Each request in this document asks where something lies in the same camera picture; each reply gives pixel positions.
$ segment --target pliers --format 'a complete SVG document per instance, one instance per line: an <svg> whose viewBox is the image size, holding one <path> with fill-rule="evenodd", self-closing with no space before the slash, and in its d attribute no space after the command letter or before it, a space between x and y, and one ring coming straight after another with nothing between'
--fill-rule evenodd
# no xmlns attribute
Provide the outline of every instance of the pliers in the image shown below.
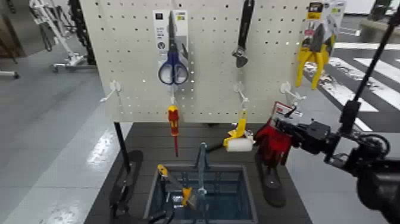
<svg viewBox="0 0 400 224"><path fill-rule="evenodd" d="M312 61L312 57L314 57L314 61L317 63L317 71L312 79L311 89L317 88L318 81L320 80L320 76L322 74L322 70L324 69L324 60L322 55L322 45L323 45L324 35L325 35L325 29L324 25L321 23L315 30L314 35L312 36L312 42L310 43L310 50L307 51L304 54L304 56L300 59L297 72L296 86L301 85L305 63L307 61Z"/></svg>

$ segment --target black stand leg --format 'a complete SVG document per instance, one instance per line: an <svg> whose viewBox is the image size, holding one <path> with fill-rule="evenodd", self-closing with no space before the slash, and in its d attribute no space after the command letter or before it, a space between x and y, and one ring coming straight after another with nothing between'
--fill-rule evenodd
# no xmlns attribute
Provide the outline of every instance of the black stand leg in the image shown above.
<svg viewBox="0 0 400 224"><path fill-rule="evenodd" d="M143 161L143 153L141 151L134 150L128 153L120 123L114 122L114 127L121 148L123 166L121 166L115 184L110 192L110 209L113 219L117 218L120 214L128 212L128 202L133 196Z"/></svg>
<svg viewBox="0 0 400 224"><path fill-rule="evenodd" d="M124 136L122 135L120 122L114 122L115 131L117 132L118 142L120 143L122 158L124 160L124 165L127 173L130 173L130 163L128 151L126 151Z"/></svg>
<svg viewBox="0 0 400 224"><path fill-rule="evenodd" d="M266 202L273 207L285 206L286 197L276 166L264 167L260 153L255 154L255 164L260 177L262 194Z"/></svg>

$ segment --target pegboard hook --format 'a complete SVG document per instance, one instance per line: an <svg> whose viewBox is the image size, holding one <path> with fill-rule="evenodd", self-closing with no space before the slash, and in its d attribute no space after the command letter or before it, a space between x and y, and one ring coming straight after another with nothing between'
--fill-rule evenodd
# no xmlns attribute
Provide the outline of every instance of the pegboard hook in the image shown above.
<svg viewBox="0 0 400 224"><path fill-rule="evenodd" d="M291 92L290 91L291 88L292 85L290 84L290 82L282 83L282 85L280 86L280 92L282 94L289 94L290 96L293 97L293 100L291 102L292 105L297 106L303 99L307 99L306 96L304 97L300 96L298 92L296 92L295 94Z"/></svg>
<svg viewBox="0 0 400 224"><path fill-rule="evenodd" d="M107 101L115 91L121 92L121 84L119 82L113 80L112 82L110 82L110 89L111 89L111 92L106 97L101 98L100 102Z"/></svg>
<svg viewBox="0 0 400 224"><path fill-rule="evenodd" d="M235 92L237 92L241 97L242 97L242 109L246 109L247 110L247 103L250 102L249 98L245 97L245 95L243 94L243 91L245 90L245 87L243 86L243 83L240 81L238 82L234 87L233 90Z"/></svg>

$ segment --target scissors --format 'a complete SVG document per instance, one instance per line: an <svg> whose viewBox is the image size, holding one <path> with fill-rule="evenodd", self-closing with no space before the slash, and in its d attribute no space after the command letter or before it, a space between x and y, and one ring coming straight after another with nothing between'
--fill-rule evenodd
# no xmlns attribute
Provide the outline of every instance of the scissors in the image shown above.
<svg viewBox="0 0 400 224"><path fill-rule="evenodd" d="M170 48L168 50L167 61L160 67L158 77L166 85L180 85L187 81L189 72L186 66L179 60L179 51L175 42L175 26L173 12L170 12L169 38Z"/></svg>

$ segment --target scissors packaging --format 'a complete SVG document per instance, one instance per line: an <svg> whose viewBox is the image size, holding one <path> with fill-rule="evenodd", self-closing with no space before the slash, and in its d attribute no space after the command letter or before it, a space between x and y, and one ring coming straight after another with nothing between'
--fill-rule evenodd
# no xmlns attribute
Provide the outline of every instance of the scissors packaging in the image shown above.
<svg viewBox="0 0 400 224"><path fill-rule="evenodd" d="M153 24L155 44L157 49L157 71L168 60L170 50L169 20L172 15L175 35L175 43L179 53L179 61L189 69L189 33L188 33L188 11L187 10L153 10Z"/></svg>

